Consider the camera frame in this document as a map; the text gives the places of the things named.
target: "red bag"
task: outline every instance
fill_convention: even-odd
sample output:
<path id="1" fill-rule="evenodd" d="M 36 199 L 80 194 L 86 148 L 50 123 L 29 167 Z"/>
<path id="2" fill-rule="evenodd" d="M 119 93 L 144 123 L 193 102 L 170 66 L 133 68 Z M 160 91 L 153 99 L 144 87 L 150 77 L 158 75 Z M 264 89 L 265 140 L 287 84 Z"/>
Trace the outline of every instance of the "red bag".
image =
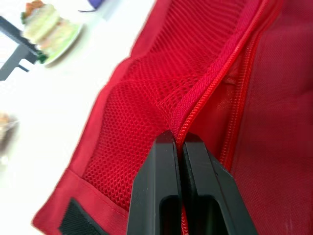
<path id="1" fill-rule="evenodd" d="M 134 177 L 170 130 L 178 151 L 188 131 L 204 140 L 259 234 L 313 234 L 312 74 L 311 0 L 158 0 L 34 225 L 60 234 L 74 198 L 125 234 Z"/>

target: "purple object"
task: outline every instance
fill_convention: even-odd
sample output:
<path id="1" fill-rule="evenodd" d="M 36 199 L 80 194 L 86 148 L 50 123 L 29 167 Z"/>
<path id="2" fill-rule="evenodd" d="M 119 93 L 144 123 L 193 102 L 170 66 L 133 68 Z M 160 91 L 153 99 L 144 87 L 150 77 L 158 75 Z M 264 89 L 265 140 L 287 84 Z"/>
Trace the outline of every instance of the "purple object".
<path id="1" fill-rule="evenodd" d="M 88 0 L 90 5 L 94 8 L 93 10 L 90 11 L 80 11 L 80 12 L 93 12 L 98 9 L 98 7 L 104 2 L 105 0 Z"/>
<path id="2" fill-rule="evenodd" d="M 94 9 L 97 9 L 104 0 L 88 0 Z"/>

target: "red mesh pocket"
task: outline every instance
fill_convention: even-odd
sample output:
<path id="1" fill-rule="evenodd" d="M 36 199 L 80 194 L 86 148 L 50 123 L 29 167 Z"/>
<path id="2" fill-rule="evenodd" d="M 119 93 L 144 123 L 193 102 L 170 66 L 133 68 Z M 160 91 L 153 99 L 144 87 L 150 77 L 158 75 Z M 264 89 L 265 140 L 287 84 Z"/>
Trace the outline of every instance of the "red mesh pocket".
<path id="1" fill-rule="evenodd" d="M 178 133 L 189 111 L 178 104 L 186 97 L 193 104 L 208 85 L 198 82 L 234 33 L 244 5 L 172 1 L 150 51 L 112 89 L 83 178 L 119 206 L 129 209 L 133 179 L 156 136 Z"/>

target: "white table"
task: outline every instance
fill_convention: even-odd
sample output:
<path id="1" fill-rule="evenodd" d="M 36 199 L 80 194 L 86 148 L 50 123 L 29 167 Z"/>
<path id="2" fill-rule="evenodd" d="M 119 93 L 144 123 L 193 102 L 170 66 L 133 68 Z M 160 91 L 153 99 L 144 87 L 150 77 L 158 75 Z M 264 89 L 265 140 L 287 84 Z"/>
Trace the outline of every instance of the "white table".
<path id="1" fill-rule="evenodd" d="M 0 109 L 20 120 L 8 165 L 0 166 L 0 234 L 41 234 L 31 219 L 68 165 L 98 92 L 129 55 L 153 4 L 107 0 L 97 12 L 77 13 L 85 28 L 68 53 L 0 84 Z"/>

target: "zipper teeth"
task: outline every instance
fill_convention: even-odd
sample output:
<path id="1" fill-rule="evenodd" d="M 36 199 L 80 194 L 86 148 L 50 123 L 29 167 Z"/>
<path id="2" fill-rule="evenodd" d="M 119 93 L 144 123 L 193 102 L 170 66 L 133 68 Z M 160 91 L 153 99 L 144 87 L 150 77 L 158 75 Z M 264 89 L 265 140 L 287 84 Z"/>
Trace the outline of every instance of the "zipper teeth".
<path id="1" fill-rule="evenodd" d="M 235 147 L 238 139 L 238 132 L 240 130 L 240 123 L 242 120 L 246 94 L 248 90 L 248 85 L 250 81 L 252 66 L 254 62 L 254 57 L 256 55 L 257 46 L 261 40 L 263 32 L 273 23 L 276 19 L 278 12 L 281 8 L 282 1 L 280 1 L 275 9 L 270 13 L 267 22 L 263 23 L 261 30 L 251 39 L 251 43 L 247 47 L 243 61 L 243 69 L 239 76 L 238 85 L 236 86 L 233 105 L 230 114 L 230 120 L 227 126 L 227 131 L 222 146 L 220 154 L 221 164 L 230 171 L 232 166 L 233 155 L 235 152 Z"/>
<path id="2" fill-rule="evenodd" d="M 233 142 L 235 142 L 235 135 L 237 127 L 239 126 L 239 113 L 241 113 L 241 106 L 244 106 L 243 97 L 246 97 L 245 89 L 243 89 L 245 81 L 248 80 L 248 76 L 250 76 L 250 71 L 248 71 L 251 61 L 250 56 L 252 54 L 252 47 L 248 47 L 244 56 L 243 69 L 239 75 L 239 79 L 236 85 L 233 105 L 231 108 L 230 119 L 228 121 L 226 134 L 224 143 L 222 146 L 221 154 L 220 154 L 220 162 L 227 169 L 230 170 L 231 161 L 229 160 L 229 156 L 232 153 L 232 148 L 230 147 Z"/>
<path id="3" fill-rule="evenodd" d="M 203 108 L 203 106 L 205 105 L 207 100 L 212 95 L 213 91 L 216 89 L 216 87 L 219 85 L 219 83 L 222 80 L 222 78 L 225 76 L 225 74 L 228 71 L 228 69 L 231 66 L 231 64 L 236 59 L 237 55 L 240 52 L 240 49 L 243 47 L 243 45 L 245 44 L 245 42 L 248 39 L 249 35 L 251 34 L 251 32 L 256 27 L 260 17 L 264 13 L 264 10 L 267 7 L 267 5 L 268 5 L 268 1 L 266 1 L 266 0 L 261 3 L 261 6 L 260 6 L 258 12 L 256 13 L 255 17 L 252 19 L 252 22 L 251 22 L 249 28 L 244 33 L 244 35 L 242 36 L 241 40 L 238 42 L 238 45 L 236 46 L 234 52 L 231 54 L 231 56 L 229 57 L 229 59 L 227 60 L 225 65 L 223 66 L 223 68 L 221 69 L 221 71 L 218 74 L 218 76 L 214 79 L 214 81 L 211 83 L 211 85 L 208 87 L 208 89 L 202 95 L 200 100 L 197 102 L 196 106 L 193 108 L 193 110 L 189 114 L 188 118 L 186 119 L 185 123 L 183 124 L 182 128 L 180 129 L 178 137 L 177 137 L 177 149 L 178 149 L 178 153 L 179 154 L 181 152 L 181 148 L 182 148 L 182 144 L 183 144 L 183 141 L 185 139 L 185 136 L 186 136 L 186 134 L 187 134 L 187 132 L 188 132 L 192 122 L 195 120 L 195 118 L 198 115 L 198 113 L 200 112 L 200 110 Z M 275 15 L 278 14 L 278 10 L 279 9 L 280 9 L 280 7 L 276 8 L 277 12 L 276 12 Z M 235 117 L 231 117 L 230 120 L 233 120 L 233 122 L 234 122 L 235 121 Z M 229 135 L 232 135 L 233 131 L 227 129 L 226 134 L 227 133 L 229 133 Z"/>

